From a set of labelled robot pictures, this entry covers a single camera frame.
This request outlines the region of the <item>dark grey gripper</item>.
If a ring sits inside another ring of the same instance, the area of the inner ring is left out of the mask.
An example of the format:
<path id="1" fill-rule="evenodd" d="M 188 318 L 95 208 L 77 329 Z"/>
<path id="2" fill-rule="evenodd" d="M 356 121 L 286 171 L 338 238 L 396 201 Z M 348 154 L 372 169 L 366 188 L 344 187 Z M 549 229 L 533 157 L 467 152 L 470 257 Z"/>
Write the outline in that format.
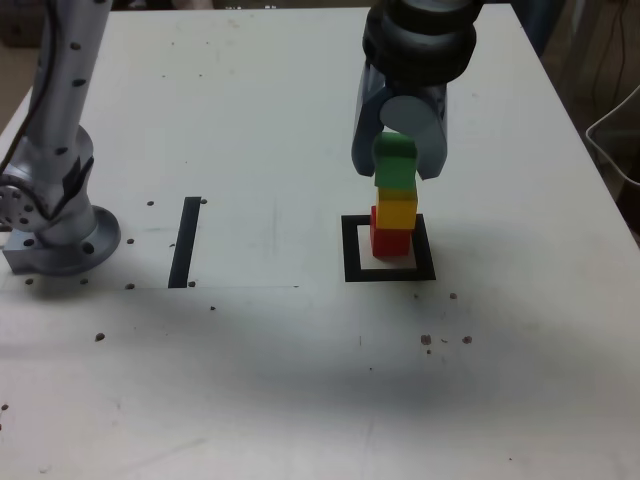
<path id="1" fill-rule="evenodd" d="M 409 137 L 422 180 L 437 178 L 447 159 L 447 87 L 386 78 L 366 62 L 358 90 L 351 158 L 356 172 L 373 176 L 373 145 L 384 126 Z"/>

